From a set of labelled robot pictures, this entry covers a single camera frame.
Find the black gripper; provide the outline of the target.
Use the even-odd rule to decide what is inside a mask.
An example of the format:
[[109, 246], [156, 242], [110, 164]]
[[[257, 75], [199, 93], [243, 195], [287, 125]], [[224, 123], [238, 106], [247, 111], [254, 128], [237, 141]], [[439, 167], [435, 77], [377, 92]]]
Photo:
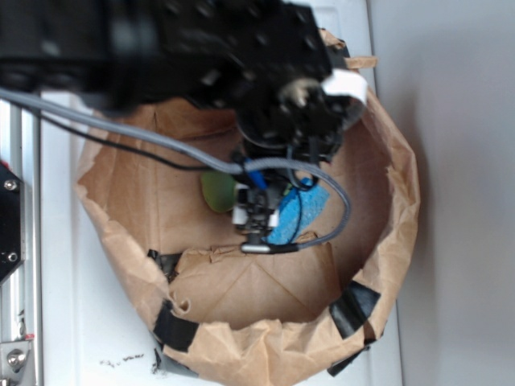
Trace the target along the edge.
[[245, 139], [244, 152], [233, 155], [241, 168], [235, 176], [237, 229], [248, 237], [267, 237], [278, 225], [288, 191], [309, 190], [303, 178], [312, 180], [312, 187], [323, 180], [339, 195], [344, 214], [337, 228], [344, 228], [350, 213], [347, 194], [319, 164], [332, 160], [344, 131], [361, 117], [367, 90], [361, 75], [336, 69], [322, 83], [301, 79], [288, 84], [268, 109], [237, 115]]

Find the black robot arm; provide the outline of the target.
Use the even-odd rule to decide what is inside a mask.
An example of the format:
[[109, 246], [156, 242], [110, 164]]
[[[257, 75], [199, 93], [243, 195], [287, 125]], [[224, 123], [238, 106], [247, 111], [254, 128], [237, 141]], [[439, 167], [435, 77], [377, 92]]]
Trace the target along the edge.
[[2, 98], [61, 117], [81, 115], [42, 100], [44, 90], [78, 94], [122, 115], [175, 97], [237, 117], [246, 157], [217, 161], [176, 140], [163, 145], [246, 189], [233, 217], [264, 236], [278, 221], [280, 194], [320, 180], [344, 131], [366, 106], [366, 81], [328, 47], [309, 6], [285, 1], [4, 1]]

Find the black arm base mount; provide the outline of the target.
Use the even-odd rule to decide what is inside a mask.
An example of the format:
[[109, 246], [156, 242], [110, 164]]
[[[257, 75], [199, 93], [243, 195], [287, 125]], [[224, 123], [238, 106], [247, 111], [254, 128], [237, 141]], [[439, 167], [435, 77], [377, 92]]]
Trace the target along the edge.
[[1, 161], [1, 285], [22, 263], [22, 181]]

